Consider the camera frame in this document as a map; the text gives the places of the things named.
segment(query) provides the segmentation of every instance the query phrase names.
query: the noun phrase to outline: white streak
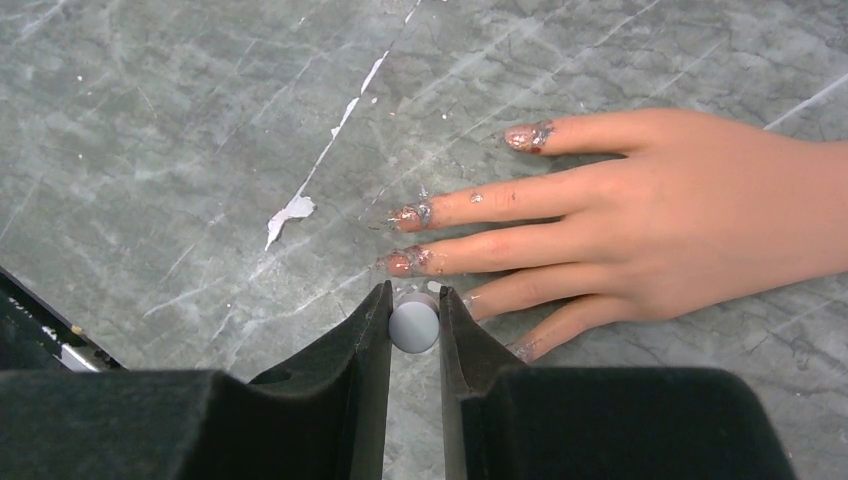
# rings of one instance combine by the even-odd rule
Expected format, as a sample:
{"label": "white streak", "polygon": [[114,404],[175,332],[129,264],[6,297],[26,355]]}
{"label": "white streak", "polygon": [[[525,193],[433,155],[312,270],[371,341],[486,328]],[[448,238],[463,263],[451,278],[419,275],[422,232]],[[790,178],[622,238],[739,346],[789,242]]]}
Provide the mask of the white streak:
{"label": "white streak", "polygon": [[299,307],[297,307],[294,310],[291,310],[289,312],[283,313],[282,316],[290,317],[292,315],[297,315],[298,313],[306,310],[307,307],[309,307],[313,303],[317,302],[318,300],[321,300],[322,298],[326,297],[327,295],[332,295],[332,294],[338,292],[339,290],[341,290],[342,288],[344,288],[344,287],[350,285],[351,283],[355,282],[356,280],[359,280],[360,278],[362,278],[363,275],[368,273],[370,270],[371,270],[370,268],[366,268],[366,269],[356,273],[355,275],[349,277],[347,280],[340,283],[336,288],[329,290],[327,292],[324,292],[324,293],[319,293],[317,295],[313,295],[308,300],[306,300],[303,304],[301,304]]}
{"label": "white streak", "polygon": [[301,68],[301,69],[300,69],[300,71],[299,71],[299,72],[297,72],[297,75],[295,75],[295,76],[294,76],[294,78],[292,79],[292,81],[290,81],[290,82],[289,82],[289,83],[287,83],[285,86],[283,86],[282,88],[280,88],[279,90],[277,90],[276,92],[274,92],[274,95],[272,95],[272,96],[271,96],[271,100],[268,100],[268,101],[265,103],[265,105],[263,105],[263,106],[262,106],[262,109],[259,111],[259,113],[257,113],[257,114],[256,114],[256,116],[255,116],[255,117],[253,117],[253,118],[250,120],[250,122],[251,122],[251,123],[253,123],[253,122],[255,122],[256,120],[259,120],[259,117],[261,117],[261,116],[262,116],[262,114],[264,114],[264,113],[265,113],[265,110],[268,110],[268,107],[270,107],[270,106],[271,106],[271,105],[272,105],[272,104],[273,104],[273,103],[277,100],[277,97],[279,97],[281,93],[283,93],[283,92],[285,92],[285,91],[288,91],[288,90],[291,90],[292,88],[294,88],[295,84],[298,82],[298,80],[300,80],[300,77],[302,77],[302,76],[303,76],[303,74],[304,74],[304,72],[306,72],[306,70],[309,68],[309,66],[310,66],[310,65],[312,65],[312,61],[313,61],[313,60],[315,60],[315,56],[312,56],[312,57],[310,57],[310,58],[309,58],[309,61],[307,61],[307,62],[306,62],[306,65],[304,65],[304,66],[303,66],[303,68]]}
{"label": "white streak", "polygon": [[686,75],[687,73],[689,73],[689,72],[690,72],[693,68],[695,68],[695,67],[696,67],[699,63],[703,62],[703,61],[704,61],[704,59],[706,59],[706,58],[707,58],[707,57],[709,57],[709,56],[710,56],[713,52],[715,52],[715,51],[716,51],[716,49],[718,49],[718,47],[720,47],[720,46],[721,46],[721,44],[723,44],[723,43],[725,42],[725,40],[727,40],[727,39],[722,39],[721,41],[719,41],[718,43],[716,43],[715,45],[713,45],[713,46],[712,46],[712,48],[710,48],[709,50],[707,50],[707,51],[706,51],[706,53],[704,53],[704,54],[703,54],[703,55],[701,55],[700,57],[698,57],[698,58],[696,58],[695,60],[693,60],[693,61],[692,61],[692,63],[690,63],[689,65],[686,65],[686,66],[683,68],[683,70],[681,70],[681,71],[680,71],[680,73],[678,73],[677,75],[675,75],[675,76],[674,76],[674,78],[672,78],[671,80],[669,80],[668,82],[666,82],[666,83],[665,83],[663,86],[661,86],[660,88],[656,89],[656,90],[654,91],[654,93],[652,93],[652,94],[651,94],[648,98],[646,98],[646,99],[644,99],[644,100],[640,101],[638,104],[636,104],[636,107],[639,107],[640,105],[642,105],[643,103],[647,102],[648,100],[650,100],[650,99],[652,99],[652,98],[655,98],[657,95],[659,95],[659,94],[663,93],[664,91],[666,91],[666,90],[668,89],[668,87],[670,87],[670,86],[674,85],[675,83],[677,83],[677,81],[678,81],[678,80],[680,80],[681,78],[683,78],[683,75]]}
{"label": "white streak", "polygon": [[224,328],[227,326],[227,324],[230,323],[230,318],[233,316],[233,313],[235,313],[235,309],[231,308],[230,311],[227,312],[227,315],[224,316],[224,319],[221,321],[221,325],[218,326],[218,330],[216,330],[215,334],[212,335],[212,339],[209,340],[209,343],[214,342],[215,339],[218,338],[218,335],[220,335],[221,332],[224,331]]}
{"label": "white streak", "polygon": [[215,280],[214,282],[212,282],[208,285],[203,285],[202,287],[195,288],[194,290],[189,290],[185,293],[180,294],[177,297],[174,297],[174,298],[168,300],[165,303],[160,303],[159,305],[156,305],[155,307],[151,308],[150,310],[144,312],[144,315],[142,315],[141,317],[147,318],[147,317],[153,315],[154,313],[158,312],[159,310],[162,310],[165,307],[169,307],[169,306],[171,306],[171,305],[173,305],[177,302],[181,302],[181,301],[185,300],[186,298],[191,297],[192,295],[197,295],[198,293],[202,293],[204,290],[215,285],[216,283],[219,283],[223,279],[224,279],[224,277],[221,277],[221,278]]}
{"label": "white streak", "polygon": [[59,10],[61,10],[67,2],[68,0],[59,0],[59,2],[53,8],[47,10],[47,12],[41,17],[39,17],[38,20],[24,26],[24,28],[21,29],[21,38],[18,41],[24,41],[30,36],[32,36],[32,34],[35,33],[36,30],[41,28],[42,25],[49,22],[50,19],[53,18],[53,15],[56,15],[56,13],[58,13]]}
{"label": "white streak", "polygon": [[171,274],[172,274],[172,273],[174,273],[174,270],[176,270],[176,269],[177,269],[177,265],[179,265],[179,264],[180,264],[180,262],[182,262],[182,261],[183,261],[183,259],[186,257],[186,255],[188,255],[188,254],[189,254],[192,250],[194,250],[194,247],[195,247],[196,245],[197,245],[197,243],[193,243],[190,247],[188,247],[188,248],[186,249],[186,251],[184,251],[184,252],[183,252],[183,254],[182,254],[182,255],[180,255],[180,256],[179,256],[179,258],[177,258],[177,261],[176,261],[176,262],[174,262],[174,264],[173,264],[173,265],[171,265],[171,268],[170,268],[170,269],[168,269],[168,273],[166,273],[166,274],[165,274],[165,276],[164,276],[164,277],[162,277],[162,280],[159,280],[159,283],[164,282],[165,280],[167,280],[167,279],[168,279],[168,277],[170,277],[170,276],[171,276]]}
{"label": "white streak", "polygon": [[150,108],[150,111],[153,112],[153,118],[159,118],[159,115],[156,115],[156,110],[153,108],[153,104],[150,103],[150,99],[147,98],[147,95],[144,94],[144,90],[141,87],[138,87],[139,93],[144,97],[144,101],[147,102],[147,107]]}
{"label": "white streak", "polygon": [[363,93],[365,93],[365,89],[368,88],[368,84],[371,83],[371,79],[374,78],[374,75],[377,74],[377,70],[380,69],[380,65],[383,64],[383,60],[386,59],[386,56],[388,54],[389,54],[389,51],[386,50],[383,53],[383,56],[378,58],[377,61],[374,62],[374,65],[371,67],[371,71],[368,72],[368,76],[365,77],[365,81],[362,82],[362,88],[359,89],[359,95],[362,95]]}
{"label": "white streak", "polygon": [[602,43],[604,43],[604,42],[606,42],[607,40],[609,40],[610,38],[612,38],[612,36],[613,36],[613,35],[615,35],[615,34],[616,34],[619,30],[621,30],[621,28],[622,28],[622,27],[624,27],[625,25],[627,25],[628,23],[630,23],[631,21],[633,21],[633,20],[634,20],[636,17],[638,17],[639,15],[642,15],[643,13],[647,12],[648,10],[650,10],[650,9],[654,8],[654,7],[655,7],[658,3],[660,3],[660,0],[654,0],[652,3],[650,3],[650,4],[648,4],[648,5],[644,6],[644,7],[642,7],[642,9],[641,9],[641,10],[639,10],[638,12],[636,12],[636,13],[635,13],[632,17],[629,17],[629,18],[626,18],[626,19],[622,20],[622,21],[621,21],[621,23],[619,23],[618,25],[616,25],[615,27],[613,27],[613,29],[612,29],[612,30],[610,30],[609,32],[607,32],[607,34],[606,34],[606,36],[604,36],[604,38],[602,38],[602,39],[598,40],[597,42],[595,42],[595,45],[594,45],[594,46],[595,46],[595,47],[599,47],[599,46],[601,46],[601,44],[602,44]]}
{"label": "white streak", "polygon": [[788,119],[789,117],[795,115],[796,113],[800,112],[801,110],[809,107],[810,105],[813,105],[814,103],[818,102],[822,98],[826,97],[828,94],[830,94],[830,92],[839,88],[839,86],[842,85],[843,83],[845,83],[846,81],[848,81],[848,73],[846,73],[845,75],[842,75],[842,77],[837,79],[835,82],[833,82],[830,85],[823,88],[819,93],[817,93],[817,94],[813,95],[812,97],[810,97],[810,98],[804,100],[803,102],[799,103],[798,105],[795,106],[795,108],[784,113],[777,120],[775,120],[775,121],[769,123],[768,125],[766,125],[765,127],[763,127],[763,130],[771,130],[774,127],[780,125],[781,123],[783,123],[784,120]]}
{"label": "white streak", "polygon": [[244,58],[247,57],[247,54],[250,53],[250,49],[253,48],[254,45],[256,45],[256,39],[255,38],[253,39],[252,42],[250,42],[250,45],[248,45],[247,48],[244,50],[244,53],[241,54],[241,58],[239,58],[239,61],[236,62],[236,66],[235,66],[235,68],[233,68],[233,70],[235,70],[236,74],[238,74],[238,68],[241,66],[242,60],[244,60]]}
{"label": "white streak", "polygon": [[268,239],[265,243],[266,252],[268,251],[268,248],[271,247],[271,244],[279,238],[280,232],[283,231],[283,225],[285,225],[286,221],[292,218],[306,218],[312,215],[312,212],[315,211],[315,203],[312,202],[310,197],[304,197],[303,192],[306,190],[306,186],[309,185],[312,177],[315,176],[315,172],[318,171],[318,166],[324,161],[324,157],[327,155],[327,152],[330,151],[330,147],[333,146],[333,143],[335,143],[336,137],[339,136],[339,132],[341,132],[345,123],[347,123],[347,120],[350,118],[350,115],[353,113],[353,110],[356,108],[356,105],[359,103],[359,100],[362,98],[362,95],[365,93],[365,90],[368,88],[371,80],[374,79],[377,71],[380,70],[383,60],[385,60],[388,55],[389,50],[386,50],[383,52],[383,55],[374,62],[374,65],[371,67],[371,70],[368,72],[365,80],[362,81],[362,86],[359,87],[359,96],[352,99],[347,104],[347,107],[345,107],[345,111],[342,114],[341,121],[339,121],[339,124],[335,128],[330,130],[330,141],[327,143],[327,146],[324,147],[324,150],[321,151],[321,154],[318,155],[318,159],[315,160],[315,163],[312,165],[312,170],[309,171],[306,179],[300,184],[300,188],[297,189],[297,192],[295,192],[294,196],[291,200],[289,200],[286,206],[268,220]]}
{"label": "white streak", "polygon": [[403,20],[404,25],[409,23],[409,19],[412,18],[412,14],[415,13],[415,9],[418,8],[418,5],[421,5],[421,0],[415,2],[415,6],[412,7],[412,10],[409,12],[409,15],[407,15],[406,18]]}
{"label": "white streak", "polygon": [[32,197],[32,194],[35,193],[35,189],[38,188],[39,183],[41,183],[41,179],[36,180],[35,183],[32,184],[32,187],[29,189],[27,196],[24,197],[24,201],[21,202],[20,206],[15,209],[15,211],[12,213],[12,216],[9,217],[9,221],[6,222],[6,226],[3,227],[3,231],[0,232],[0,240],[3,240],[3,237],[6,235],[6,231],[9,230],[9,227],[12,225],[12,222],[14,222],[15,218],[18,217],[18,214],[21,213],[21,210],[26,207],[26,204],[29,203],[29,199]]}

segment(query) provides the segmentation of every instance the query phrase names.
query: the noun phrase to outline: finger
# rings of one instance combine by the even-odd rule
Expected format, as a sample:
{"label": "finger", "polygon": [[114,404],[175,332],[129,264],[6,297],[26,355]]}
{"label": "finger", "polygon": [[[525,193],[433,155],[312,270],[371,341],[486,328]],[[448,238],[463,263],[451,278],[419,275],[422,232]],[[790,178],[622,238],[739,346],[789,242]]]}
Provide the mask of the finger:
{"label": "finger", "polygon": [[575,115],[510,127],[504,131],[504,140],[514,150],[540,155],[627,155],[658,143],[661,124],[672,115],[661,109]]}
{"label": "finger", "polygon": [[502,272],[604,259],[588,229],[565,222],[489,230],[392,252],[378,263],[395,277]]}
{"label": "finger", "polygon": [[563,263],[520,270],[463,295],[474,320],[581,295],[605,293],[606,270],[591,263]]}
{"label": "finger", "polygon": [[591,202],[592,188],[583,168],[552,175],[495,182],[401,207],[387,223],[402,232],[417,232],[487,222],[561,217]]}
{"label": "finger", "polygon": [[530,363],[591,328],[625,320],[627,314],[624,300],[587,295],[560,308],[507,348]]}

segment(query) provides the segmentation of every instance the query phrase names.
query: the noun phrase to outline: white ball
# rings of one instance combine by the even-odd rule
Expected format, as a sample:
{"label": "white ball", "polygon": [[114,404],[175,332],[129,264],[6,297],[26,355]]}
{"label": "white ball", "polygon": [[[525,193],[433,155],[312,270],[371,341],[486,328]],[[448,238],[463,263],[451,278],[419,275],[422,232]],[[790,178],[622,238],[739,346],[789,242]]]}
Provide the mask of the white ball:
{"label": "white ball", "polygon": [[406,353],[422,353],[439,338],[439,306],[426,293],[404,295],[389,317],[389,338]]}

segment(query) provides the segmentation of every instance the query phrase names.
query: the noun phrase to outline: marble countertop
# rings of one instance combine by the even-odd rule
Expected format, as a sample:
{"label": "marble countertop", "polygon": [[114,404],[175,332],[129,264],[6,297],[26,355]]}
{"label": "marble countertop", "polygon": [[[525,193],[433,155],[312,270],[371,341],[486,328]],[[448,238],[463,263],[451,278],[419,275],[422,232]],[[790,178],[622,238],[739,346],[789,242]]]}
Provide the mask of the marble countertop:
{"label": "marble countertop", "polygon": [[[12,0],[0,60],[0,264],[130,368],[251,377],[384,280],[409,239],[375,212],[596,160],[517,155],[508,125],[660,105],[848,138],[838,0]],[[307,177],[317,210],[264,251]],[[801,478],[844,478],[846,301],[848,275],[822,278],[538,363],[728,369]],[[443,478],[437,349],[396,351],[391,382],[384,478]]]}

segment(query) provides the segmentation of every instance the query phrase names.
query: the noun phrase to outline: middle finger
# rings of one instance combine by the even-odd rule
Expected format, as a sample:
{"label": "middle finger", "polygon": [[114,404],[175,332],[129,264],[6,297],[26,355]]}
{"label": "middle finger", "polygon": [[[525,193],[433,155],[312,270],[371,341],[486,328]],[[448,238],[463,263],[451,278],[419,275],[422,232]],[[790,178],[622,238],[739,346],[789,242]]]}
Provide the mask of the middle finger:
{"label": "middle finger", "polygon": [[395,277],[456,275],[597,260],[598,244],[589,229],[573,221],[489,230],[462,238],[416,245],[380,260]]}

